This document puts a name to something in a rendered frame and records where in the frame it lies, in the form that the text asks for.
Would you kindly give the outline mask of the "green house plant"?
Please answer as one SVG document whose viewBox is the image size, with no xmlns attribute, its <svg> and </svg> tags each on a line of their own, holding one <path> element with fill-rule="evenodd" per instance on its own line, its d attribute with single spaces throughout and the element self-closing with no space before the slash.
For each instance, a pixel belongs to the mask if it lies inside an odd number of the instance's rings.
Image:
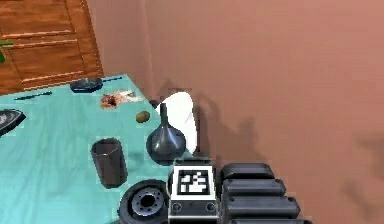
<svg viewBox="0 0 384 224">
<path fill-rule="evenodd" d="M 9 40 L 0 40 L 0 63 L 5 63 L 9 60 L 9 50 L 13 43 Z"/>
</svg>

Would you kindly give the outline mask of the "dark grey vase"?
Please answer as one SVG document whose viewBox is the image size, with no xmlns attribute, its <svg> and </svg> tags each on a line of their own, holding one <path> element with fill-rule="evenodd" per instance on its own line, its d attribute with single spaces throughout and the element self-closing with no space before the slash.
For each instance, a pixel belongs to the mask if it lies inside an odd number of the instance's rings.
<svg viewBox="0 0 384 224">
<path fill-rule="evenodd" d="M 172 165 L 186 150 L 185 135 L 168 121 L 167 106 L 160 104 L 160 125 L 148 136 L 147 153 L 157 164 Z"/>
</svg>

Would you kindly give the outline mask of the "black pen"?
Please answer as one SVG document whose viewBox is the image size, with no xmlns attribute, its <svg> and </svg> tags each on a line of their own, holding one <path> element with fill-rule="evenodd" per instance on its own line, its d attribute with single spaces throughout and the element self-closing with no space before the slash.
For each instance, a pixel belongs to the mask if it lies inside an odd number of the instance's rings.
<svg viewBox="0 0 384 224">
<path fill-rule="evenodd" d="M 14 100 L 28 100 L 28 99 L 32 99 L 32 98 L 39 97 L 39 96 L 49 96 L 51 94 L 52 94 L 51 91 L 47 91 L 47 92 L 43 92 L 43 93 L 38 93 L 38 94 L 33 94 L 33 95 L 28 95 L 28 96 L 17 97 Z"/>
</svg>

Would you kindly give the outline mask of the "dark grey cup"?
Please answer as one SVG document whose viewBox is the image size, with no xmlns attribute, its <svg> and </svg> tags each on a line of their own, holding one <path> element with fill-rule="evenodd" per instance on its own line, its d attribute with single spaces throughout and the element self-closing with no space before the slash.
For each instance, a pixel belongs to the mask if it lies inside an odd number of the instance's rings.
<svg viewBox="0 0 384 224">
<path fill-rule="evenodd" d="M 127 181 L 127 168 L 121 142 L 105 138 L 95 142 L 90 150 L 98 177 L 106 189 L 118 188 Z"/>
</svg>

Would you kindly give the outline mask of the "black flat device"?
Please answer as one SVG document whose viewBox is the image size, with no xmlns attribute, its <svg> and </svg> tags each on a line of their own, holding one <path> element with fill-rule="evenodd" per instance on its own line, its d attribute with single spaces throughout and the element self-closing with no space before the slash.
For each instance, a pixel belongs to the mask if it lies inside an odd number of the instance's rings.
<svg viewBox="0 0 384 224">
<path fill-rule="evenodd" d="M 25 118 L 26 115 L 20 110 L 0 110 L 0 137 L 16 128 Z"/>
</svg>

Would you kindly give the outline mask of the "red and white food scraps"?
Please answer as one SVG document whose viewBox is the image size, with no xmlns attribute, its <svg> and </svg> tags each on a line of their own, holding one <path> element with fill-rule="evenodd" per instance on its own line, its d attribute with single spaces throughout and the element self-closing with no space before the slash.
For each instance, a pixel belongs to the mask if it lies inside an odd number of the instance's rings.
<svg viewBox="0 0 384 224">
<path fill-rule="evenodd" d="M 141 102 L 144 98 L 138 96 L 133 90 L 119 90 L 104 94 L 100 100 L 103 109 L 115 109 L 122 103 Z"/>
</svg>

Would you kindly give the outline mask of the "brown wooden door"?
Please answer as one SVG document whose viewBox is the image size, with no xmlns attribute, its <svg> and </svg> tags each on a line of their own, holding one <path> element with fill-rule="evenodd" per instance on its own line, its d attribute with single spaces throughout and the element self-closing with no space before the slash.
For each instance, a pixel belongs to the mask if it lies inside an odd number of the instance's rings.
<svg viewBox="0 0 384 224">
<path fill-rule="evenodd" d="M 87 0 L 0 0 L 0 95 L 104 75 Z"/>
</svg>

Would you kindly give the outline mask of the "black pan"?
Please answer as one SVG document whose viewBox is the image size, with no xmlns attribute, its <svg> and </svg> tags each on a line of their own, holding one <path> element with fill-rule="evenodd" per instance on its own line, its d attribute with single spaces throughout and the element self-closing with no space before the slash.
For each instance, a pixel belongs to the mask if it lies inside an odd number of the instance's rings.
<svg viewBox="0 0 384 224">
<path fill-rule="evenodd" d="M 70 84 L 70 89 L 74 93 L 92 93 L 103 87 L 101 78 L 84 78 Z"/>
</svg>

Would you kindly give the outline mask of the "turquoise table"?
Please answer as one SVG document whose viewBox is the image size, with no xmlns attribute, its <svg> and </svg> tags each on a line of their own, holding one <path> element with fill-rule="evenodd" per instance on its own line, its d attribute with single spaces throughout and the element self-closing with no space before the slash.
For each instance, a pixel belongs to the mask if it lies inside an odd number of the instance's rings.
<svg viewBox="0 0 384 224">
<path fill-rule="evenodd" d="M 152 109 L 148 101 L 114 110 L 99 105 L 105 93 L 136 88 L 128 76 L 118 77 L 123 78 L 90 94 L 60 85 L 0 97 L 0 109 L 26 115 L 0 137 L 0 224 L 110 224 L 131 185 L 167 178 L 169 167 L 153 162 L 146 151 L 158 115 L 136 121 L 137 113 Z M 47 91 L 52 94 L 14 100 Z M 121 142 L 128 172 L 127 181 L 115 189 L 100 183 L 90 153 L 94 142 L 109 137 Z"/>
</svg>

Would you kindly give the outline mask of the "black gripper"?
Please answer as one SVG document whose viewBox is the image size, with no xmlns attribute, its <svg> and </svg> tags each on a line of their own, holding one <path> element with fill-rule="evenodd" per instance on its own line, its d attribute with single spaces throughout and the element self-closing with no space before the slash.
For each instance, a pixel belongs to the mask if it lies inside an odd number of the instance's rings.
<svg viewBox="0 0 384 224">
<path fill-rule="evenodd" d="M 131 186 L 117 210 L 120 224 L 168 224 L 166 183 L 150 179 Z"/>
</svg>

